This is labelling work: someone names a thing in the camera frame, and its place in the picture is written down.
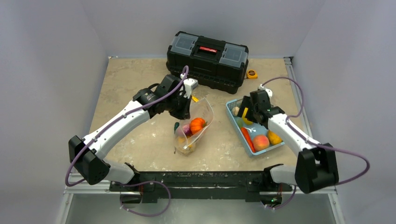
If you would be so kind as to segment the clear zip top bag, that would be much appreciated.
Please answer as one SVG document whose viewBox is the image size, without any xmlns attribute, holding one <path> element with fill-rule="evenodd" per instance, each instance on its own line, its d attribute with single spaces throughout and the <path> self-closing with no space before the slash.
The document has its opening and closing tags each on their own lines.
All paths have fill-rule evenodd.
<svg viewBox="0 0 396 224">
<path fill-rule="evenodd" d="M 214 120 L 214 111 L 209 101 L 203 98 L 192 102 L 190 118 L 174 124 L 174 152 L 190 154 Z"/>
</svg>

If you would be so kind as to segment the peach apple fruit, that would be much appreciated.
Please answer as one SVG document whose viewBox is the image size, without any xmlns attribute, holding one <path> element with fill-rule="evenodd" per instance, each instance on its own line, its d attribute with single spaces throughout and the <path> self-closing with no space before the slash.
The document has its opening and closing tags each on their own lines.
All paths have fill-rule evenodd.
<svg viewBox="0 0 396 224">
<path fill-rule="evenodd" d="M 252 140 L 253 147 L 255 152 L 262 151 L 264 149 L 267 149 L 270 146 L 270 141 L 267 138 L 266 135 L 259 134 L 255 136 Z"/>
</svg>

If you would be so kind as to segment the yellow mango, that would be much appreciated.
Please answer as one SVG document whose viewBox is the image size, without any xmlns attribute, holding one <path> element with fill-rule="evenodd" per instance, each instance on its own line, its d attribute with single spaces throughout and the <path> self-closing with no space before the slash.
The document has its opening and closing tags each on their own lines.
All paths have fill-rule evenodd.
<svg viewBox="0 0 396 224">
<path fill-rule="evenodd" d="M 247 126 L 250 126 L 253 124 L 253 122 L 247 119 L 246 117 L 247 113 L 248 113 L 248 108 L 245 107 L 241 118 Z"/>
</svg>

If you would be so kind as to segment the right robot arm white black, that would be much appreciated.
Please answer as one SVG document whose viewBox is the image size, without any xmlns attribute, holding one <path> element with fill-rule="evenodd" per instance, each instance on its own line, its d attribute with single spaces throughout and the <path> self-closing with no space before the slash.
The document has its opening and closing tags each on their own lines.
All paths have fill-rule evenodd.
<svg viewBox="0 0 396 224">
<path fill-rule="evenodd" d="M 252 91 L 249 96 L 244 96 L 238 116 L 272 131 L 297 156 L 294 167 L 276 164 L 264 169 L 262 183 L 266 189 L 273 190 L 280 183 L 286 183 L 297 186 L 308 194 L 339 182 L 332 145 L 322 145 L 312 140 L 290 121 L 289 116 L 280 107 L 271 105 L 265 90 Z"/>
</svg>

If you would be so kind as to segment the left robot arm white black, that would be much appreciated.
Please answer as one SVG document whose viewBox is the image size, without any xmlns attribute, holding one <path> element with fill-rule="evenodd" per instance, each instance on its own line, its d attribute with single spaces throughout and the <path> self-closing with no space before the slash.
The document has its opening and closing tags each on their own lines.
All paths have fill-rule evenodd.
<svg viewBox="0 0 396 224">
<path fill-rule="evenodd" d="M 90 185 L 102 180 L 121 183 L 128 191 L 139 186 L 138 171 L 130 164 L 106 161 L 112 148 L 139 125 L 168 111 L 176 119 L 190 118 L 191 92 L 195 79 L 166 75 L 161 83 L 139 90 L 112 119 L 93 133 L 68 141 L 71 168 L 75 168 Z"/>
</svg>

